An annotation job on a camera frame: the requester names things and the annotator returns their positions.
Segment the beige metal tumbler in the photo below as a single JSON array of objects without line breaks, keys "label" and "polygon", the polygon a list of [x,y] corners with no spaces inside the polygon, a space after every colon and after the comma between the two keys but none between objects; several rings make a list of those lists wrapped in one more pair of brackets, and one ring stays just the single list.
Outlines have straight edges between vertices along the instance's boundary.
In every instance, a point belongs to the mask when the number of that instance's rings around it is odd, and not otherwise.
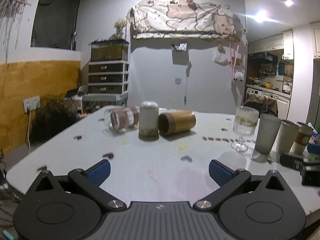
[{"label": "beige metal tumbler", "polygon": [[278,131],[276,152],[279,154],[289,153],[298,131],[299,126],[296,123],[282,120]]}]

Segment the white ceramic cup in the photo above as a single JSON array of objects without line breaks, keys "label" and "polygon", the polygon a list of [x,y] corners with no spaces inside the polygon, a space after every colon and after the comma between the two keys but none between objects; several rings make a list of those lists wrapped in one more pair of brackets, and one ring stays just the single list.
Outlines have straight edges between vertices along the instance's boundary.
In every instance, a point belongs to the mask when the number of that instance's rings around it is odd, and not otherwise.
[{"label": "white ceramic cup", "polygon": [[144,101],[139,108],[139,138],[153,141],[159,137],[159,106],[154,101]]}]

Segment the white wall power socket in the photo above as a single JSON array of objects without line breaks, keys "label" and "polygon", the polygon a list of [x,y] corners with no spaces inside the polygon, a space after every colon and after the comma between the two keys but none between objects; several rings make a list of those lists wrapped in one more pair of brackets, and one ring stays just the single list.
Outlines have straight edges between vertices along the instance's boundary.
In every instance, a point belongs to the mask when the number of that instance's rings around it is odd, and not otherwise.
[{"label": "white wall power socket", "polygon": [[23,110],[24,113],[28,113],[31,111],[35,111],[41,107],[40,97],[34,96],[32,98],[28,98],[23,100]]}]

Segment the clear glass with brown bands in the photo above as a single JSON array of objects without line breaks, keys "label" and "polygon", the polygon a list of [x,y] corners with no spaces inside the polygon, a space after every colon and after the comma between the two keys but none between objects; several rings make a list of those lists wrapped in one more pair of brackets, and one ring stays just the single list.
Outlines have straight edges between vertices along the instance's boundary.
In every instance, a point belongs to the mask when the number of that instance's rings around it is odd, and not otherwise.
[{"label": "clear glass with brown bands", "polygon": [[104,124],[110,132],[122,132],[135,128],[139,123],[139,110],[136,107],[116,107],[104,111]]}]

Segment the ribbed stemmed glass goblet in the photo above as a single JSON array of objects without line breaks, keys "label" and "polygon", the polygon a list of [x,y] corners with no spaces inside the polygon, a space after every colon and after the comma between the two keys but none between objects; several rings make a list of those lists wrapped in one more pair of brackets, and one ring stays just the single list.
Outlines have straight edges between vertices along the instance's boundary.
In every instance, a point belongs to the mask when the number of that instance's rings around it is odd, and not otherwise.
[{"label": "ribbed stemmed glass goblet", "polygon": [[258,124],[259,111],[247,107],[238,106],[234,117],[233,132],[239,136],[238,141],[232,143],[232,148],[238,152],[246,152],[248,146],[245,137],[252,136]]}]

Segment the frosted grey tumbler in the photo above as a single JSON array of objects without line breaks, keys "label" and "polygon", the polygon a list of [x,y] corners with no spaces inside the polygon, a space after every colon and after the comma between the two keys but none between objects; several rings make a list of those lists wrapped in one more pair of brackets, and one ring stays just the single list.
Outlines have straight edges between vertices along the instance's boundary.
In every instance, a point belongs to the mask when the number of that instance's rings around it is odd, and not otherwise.
[{"label": "frosted grey tumbler", "polygon": [[271,114],[261,114],[254,149],[260,154],[269,155],[277,137],[281,120]]}]

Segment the green printed can cup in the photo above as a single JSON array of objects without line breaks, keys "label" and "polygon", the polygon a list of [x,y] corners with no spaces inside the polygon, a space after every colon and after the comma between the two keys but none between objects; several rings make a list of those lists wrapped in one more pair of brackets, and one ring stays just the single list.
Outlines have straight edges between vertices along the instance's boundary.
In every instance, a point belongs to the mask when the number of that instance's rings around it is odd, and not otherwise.
[{"label": "green printed can cup", "polygon": [[319,160],[319,154],[317,153],[308,153],[308,160],[309,161],[318,161]]}]

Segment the bamboo brown cup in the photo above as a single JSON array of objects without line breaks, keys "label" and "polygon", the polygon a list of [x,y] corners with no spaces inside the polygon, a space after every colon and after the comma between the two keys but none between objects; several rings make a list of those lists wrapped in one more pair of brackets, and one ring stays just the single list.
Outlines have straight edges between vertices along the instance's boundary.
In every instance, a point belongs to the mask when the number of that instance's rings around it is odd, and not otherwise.
[{"label": "bamboo brown cup", "polygon": [[161,113],[158,117],[158,129],[167,136],[186,132],[196,125],[196,116],[192,111],[178,110]]}]

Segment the dried flower bouquet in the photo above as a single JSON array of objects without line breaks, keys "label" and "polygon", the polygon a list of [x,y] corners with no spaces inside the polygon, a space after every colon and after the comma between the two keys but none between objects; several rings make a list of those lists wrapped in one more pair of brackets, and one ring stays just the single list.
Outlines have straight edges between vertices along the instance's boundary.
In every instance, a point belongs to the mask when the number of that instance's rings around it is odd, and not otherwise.
[{"label": "dried flower bouquet", "polygon": [[116,30],[116,39],[125,40],[127,36],[127,19],[119,18],[115,22],[114,28]]}]

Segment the glass fish tank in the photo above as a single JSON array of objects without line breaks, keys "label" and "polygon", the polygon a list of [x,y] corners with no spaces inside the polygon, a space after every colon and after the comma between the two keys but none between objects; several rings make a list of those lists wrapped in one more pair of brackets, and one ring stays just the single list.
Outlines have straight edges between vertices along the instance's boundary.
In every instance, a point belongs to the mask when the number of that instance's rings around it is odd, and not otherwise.
[{"label": "glass fish tank", "polygon": [[128,51],[126,40],[96,40],[91,43],[91,62],[127,61]]}]

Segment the patterned fabric wall bundle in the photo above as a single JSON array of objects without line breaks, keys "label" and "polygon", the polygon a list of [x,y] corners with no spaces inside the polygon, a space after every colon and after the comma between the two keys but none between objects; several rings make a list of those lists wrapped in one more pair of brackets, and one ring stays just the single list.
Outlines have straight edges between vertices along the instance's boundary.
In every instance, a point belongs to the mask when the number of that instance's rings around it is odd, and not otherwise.
[{"label": "patterned fabric wall bundle", "polygon": [[132,37],[237,41],[233,13],[220,4],[193,0],[143,0],[127,13]]}]

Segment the cup with brown sleeve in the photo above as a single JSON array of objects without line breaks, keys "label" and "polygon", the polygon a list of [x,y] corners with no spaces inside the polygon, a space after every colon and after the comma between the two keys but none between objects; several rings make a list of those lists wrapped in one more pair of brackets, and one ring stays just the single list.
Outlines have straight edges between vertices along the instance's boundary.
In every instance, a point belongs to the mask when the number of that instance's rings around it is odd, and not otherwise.
[{"label": "cup with brown sleeve", "polygon": [[313,133],[313,128],[302,122],[297,122],[297,125],[299,130],[293,142],[292,151],[296,155],[302,155]]}]

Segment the chair with draped clothes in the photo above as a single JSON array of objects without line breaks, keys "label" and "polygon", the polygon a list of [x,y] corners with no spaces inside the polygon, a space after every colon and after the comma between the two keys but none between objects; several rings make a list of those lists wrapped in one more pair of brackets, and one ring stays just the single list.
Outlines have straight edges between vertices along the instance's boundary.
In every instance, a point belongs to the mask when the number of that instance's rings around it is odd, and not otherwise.
[{"label": "chair with draped clothes", "polygon": [[278,117],[277,101],[267,96],[258,96],[251,94],[244,102],[244,106],[251,107],[261,114],[270,114]]}]

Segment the white plastic drawer unit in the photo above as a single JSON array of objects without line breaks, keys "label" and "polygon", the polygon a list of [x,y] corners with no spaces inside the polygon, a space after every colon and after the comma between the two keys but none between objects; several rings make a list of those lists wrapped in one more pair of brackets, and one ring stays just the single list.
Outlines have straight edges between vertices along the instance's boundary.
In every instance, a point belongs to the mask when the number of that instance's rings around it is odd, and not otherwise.
[{"label": "white plastic drawer unit", "polygon": [[90,62],[88,92],[91,94],[127,93],[129,66],[129,63],[124,60]]}]

